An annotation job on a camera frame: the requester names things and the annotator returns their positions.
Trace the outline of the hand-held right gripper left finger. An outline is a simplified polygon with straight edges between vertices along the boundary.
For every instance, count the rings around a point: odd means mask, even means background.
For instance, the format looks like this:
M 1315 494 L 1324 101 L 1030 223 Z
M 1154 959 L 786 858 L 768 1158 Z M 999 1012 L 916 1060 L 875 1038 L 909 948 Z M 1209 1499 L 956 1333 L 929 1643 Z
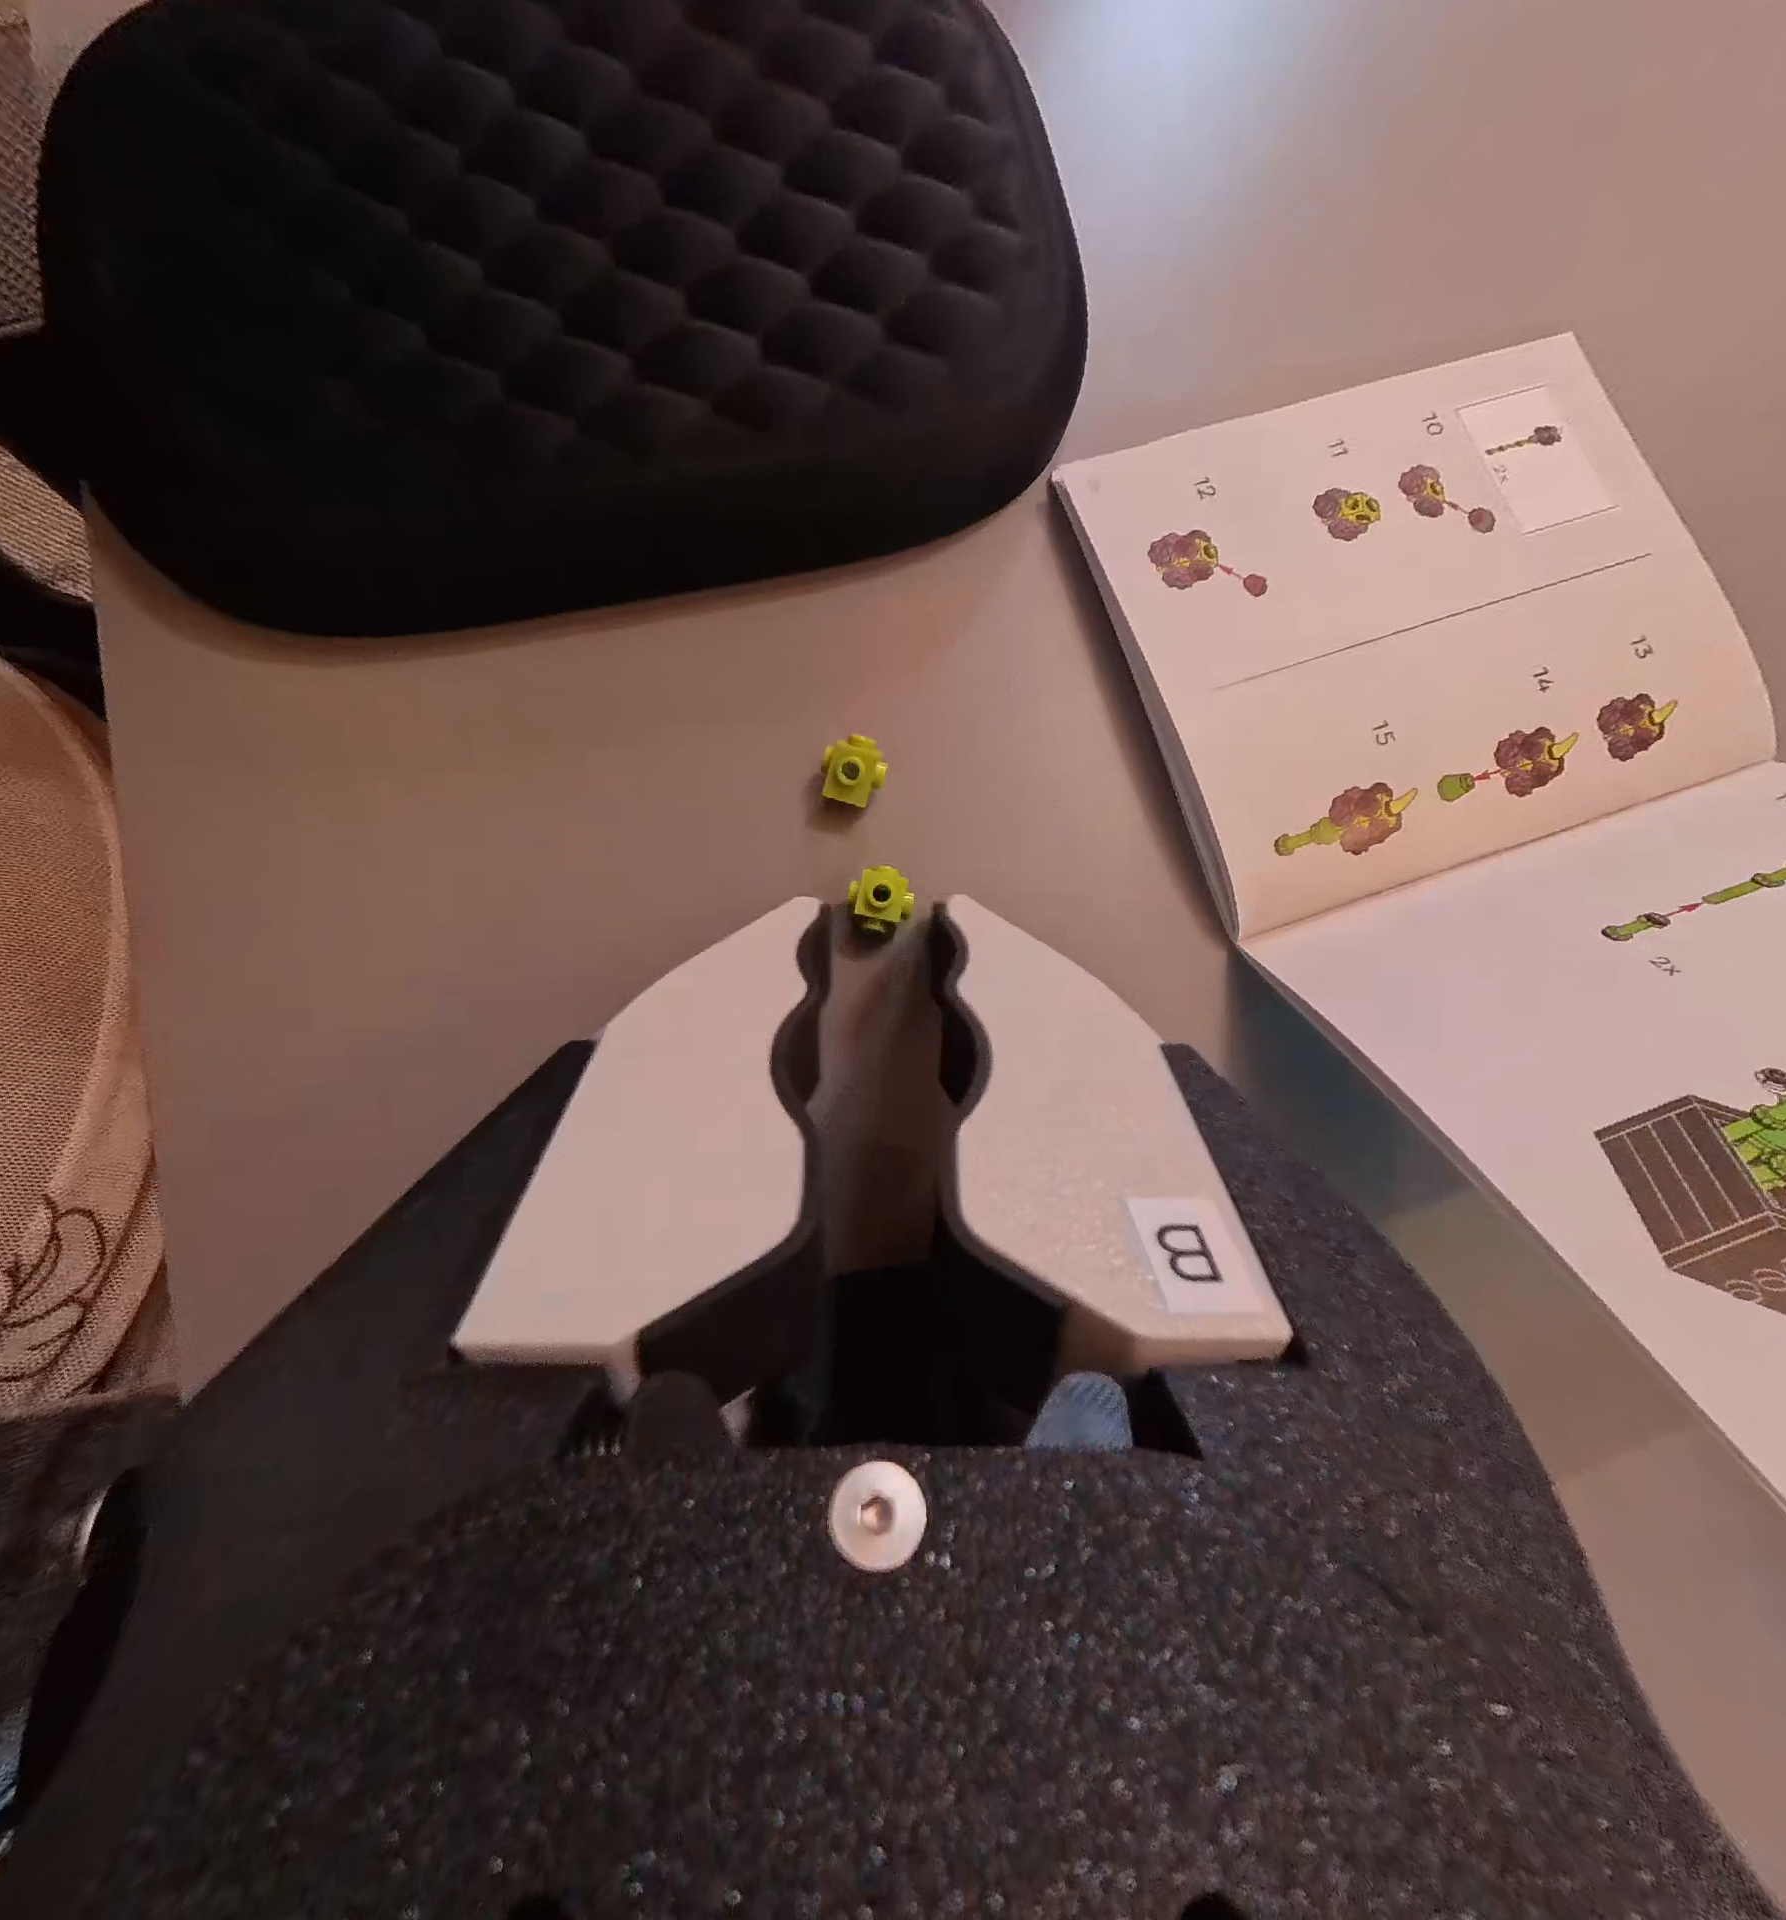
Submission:
M 818 1023 L 828 912 L 790 897 L 608 1020 L 451 1345 L 599 1371 L 625 1402 L 685 1374 L 721 1406 L 791 1372 L 822 1297 Z

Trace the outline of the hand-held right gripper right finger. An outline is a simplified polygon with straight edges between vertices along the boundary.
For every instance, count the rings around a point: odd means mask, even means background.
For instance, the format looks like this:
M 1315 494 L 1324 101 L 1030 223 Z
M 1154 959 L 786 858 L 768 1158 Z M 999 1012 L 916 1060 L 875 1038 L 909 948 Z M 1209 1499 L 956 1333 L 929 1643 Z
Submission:
M 1279 1359 L 1294 1329 L 1166 1048 L 969 894 L 928 924 L 952 1138 L 937 1225 L 996 1369 Z

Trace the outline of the toy brick instruction booklet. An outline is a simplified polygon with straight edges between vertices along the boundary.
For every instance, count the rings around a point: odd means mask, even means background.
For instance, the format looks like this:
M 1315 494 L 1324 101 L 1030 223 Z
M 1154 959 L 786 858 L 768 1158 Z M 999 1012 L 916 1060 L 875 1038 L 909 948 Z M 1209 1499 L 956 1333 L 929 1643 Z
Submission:
M 1786 1506 L 1786 763 L 1574 338 L 1048 488 L 1237 950 Z

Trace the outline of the beige mesh fabric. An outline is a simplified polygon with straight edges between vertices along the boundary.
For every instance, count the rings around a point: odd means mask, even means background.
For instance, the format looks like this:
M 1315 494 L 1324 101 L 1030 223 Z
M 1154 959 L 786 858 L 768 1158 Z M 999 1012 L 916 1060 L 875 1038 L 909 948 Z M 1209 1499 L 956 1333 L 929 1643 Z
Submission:
M 0 1415 L 106 1374 L 162 1259 L 105 731 L 0 659 Z

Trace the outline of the black quilted cushion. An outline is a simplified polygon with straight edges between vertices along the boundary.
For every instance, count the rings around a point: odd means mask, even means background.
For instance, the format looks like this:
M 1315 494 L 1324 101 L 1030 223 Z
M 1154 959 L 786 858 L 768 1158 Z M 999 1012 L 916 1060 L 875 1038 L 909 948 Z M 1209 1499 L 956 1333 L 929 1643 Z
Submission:
M 72 63 L 37 201 L 91 501 L 294 636 L 958 532 L 1086 360 L 984 3 L 145 3 Z

